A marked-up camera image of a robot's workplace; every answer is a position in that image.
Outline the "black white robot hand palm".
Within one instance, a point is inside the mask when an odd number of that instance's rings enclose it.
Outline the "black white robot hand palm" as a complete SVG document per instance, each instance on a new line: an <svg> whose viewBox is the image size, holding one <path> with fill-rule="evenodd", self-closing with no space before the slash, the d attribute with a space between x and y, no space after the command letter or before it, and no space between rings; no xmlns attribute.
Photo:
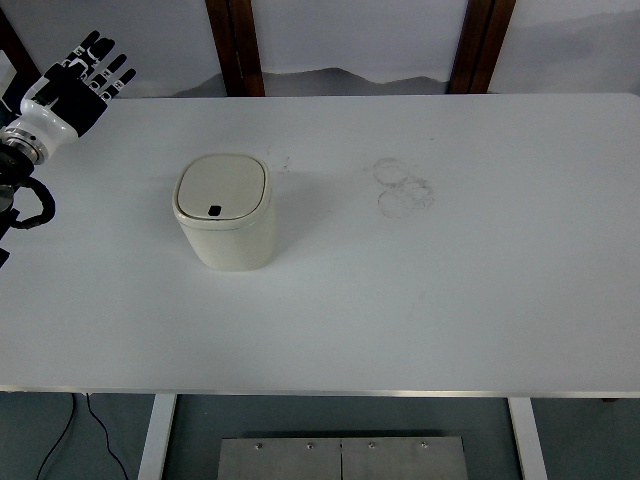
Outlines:
<svg viewBox="0 0 640 480"><path fill-rule="evenodd" d="M29 87L19 104L19 139L27 145L62 145L83 136L105 112L109 100L99 95L107 87L93 85L97 75L85 75L85 64L58 63L67 68L67 82L59 98L50 105L32 100L44 81L42 76Z"/></svg>

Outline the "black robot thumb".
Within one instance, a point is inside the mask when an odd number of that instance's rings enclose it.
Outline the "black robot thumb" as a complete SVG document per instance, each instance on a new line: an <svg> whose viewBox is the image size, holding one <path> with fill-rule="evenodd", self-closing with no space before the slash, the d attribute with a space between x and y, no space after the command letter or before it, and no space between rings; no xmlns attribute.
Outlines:
<svg viewBox="0 0 640 480"><path fill-rule="evenodd" d="M42 77L44 83L39 86L32 100L39 105L50 105L61 95L67 82L67 68L61 64L54 64Z"/></svg>

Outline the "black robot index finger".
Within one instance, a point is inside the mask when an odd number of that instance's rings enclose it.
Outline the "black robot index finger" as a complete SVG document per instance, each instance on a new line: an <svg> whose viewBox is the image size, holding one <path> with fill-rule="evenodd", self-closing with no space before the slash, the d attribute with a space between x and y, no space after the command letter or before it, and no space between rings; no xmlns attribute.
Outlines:
<svg viewBox="0 0 640 480"><path fill-rule="evenodd" d="M100 33L94 30L72 52L72 62L86 65L97 65L99 59L90 51L90 48L99 40Z"/></svg>

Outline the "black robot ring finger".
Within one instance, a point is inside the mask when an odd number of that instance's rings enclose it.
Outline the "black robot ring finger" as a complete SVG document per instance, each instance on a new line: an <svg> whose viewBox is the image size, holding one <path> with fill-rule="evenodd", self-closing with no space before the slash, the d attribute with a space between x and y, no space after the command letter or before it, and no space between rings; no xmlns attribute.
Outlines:
<svg viewBox="0 0 640 480"><path fill-rule="evenodd" d="M119 54L92 80L93 85L105 85L109 78L126 62L127 56Z"/></svg>

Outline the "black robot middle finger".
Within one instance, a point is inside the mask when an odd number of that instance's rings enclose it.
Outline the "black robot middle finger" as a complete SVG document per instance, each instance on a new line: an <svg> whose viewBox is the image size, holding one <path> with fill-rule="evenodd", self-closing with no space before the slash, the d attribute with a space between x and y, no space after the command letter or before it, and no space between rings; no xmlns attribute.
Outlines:
<svg viewBox="0 0 640 480"><path fill-rule="evenodd" d="M111 52L115 46L115 41L110 38L100 38L91 45L83 54L82 61L85 64L85 75L94 72L96 66Z"/></svg>

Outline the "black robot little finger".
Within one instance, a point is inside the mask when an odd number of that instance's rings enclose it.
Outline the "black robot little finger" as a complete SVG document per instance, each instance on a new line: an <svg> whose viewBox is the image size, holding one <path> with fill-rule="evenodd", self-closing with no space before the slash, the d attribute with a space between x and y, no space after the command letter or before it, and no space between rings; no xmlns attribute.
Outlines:
<svg viewBox="0 0 640 480"><path fill-rule="evenodd" d="M135 78L137 71L128 69L121 77L109 84L99 95L101 100L112 100L120 94L124 87Z"/></svg>

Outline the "robot arm with silver wrist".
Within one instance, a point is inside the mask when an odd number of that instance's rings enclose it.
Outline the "robot arm with silver wrist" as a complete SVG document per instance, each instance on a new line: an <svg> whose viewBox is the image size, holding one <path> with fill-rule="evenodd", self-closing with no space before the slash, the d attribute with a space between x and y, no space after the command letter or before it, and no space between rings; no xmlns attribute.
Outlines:
<svg viewBox="0 0 640 480"><path fill-rule="evenodd" d="M64 144L85 135L109 103L135 77L130 68L114 74L127 56L117 55L101 71L115 41L91 32L62 61L53 64L20 99L5 106L1 126L1 233L29 230L51 221L56 203L49 189L33 177L35 167Z"/></svg>

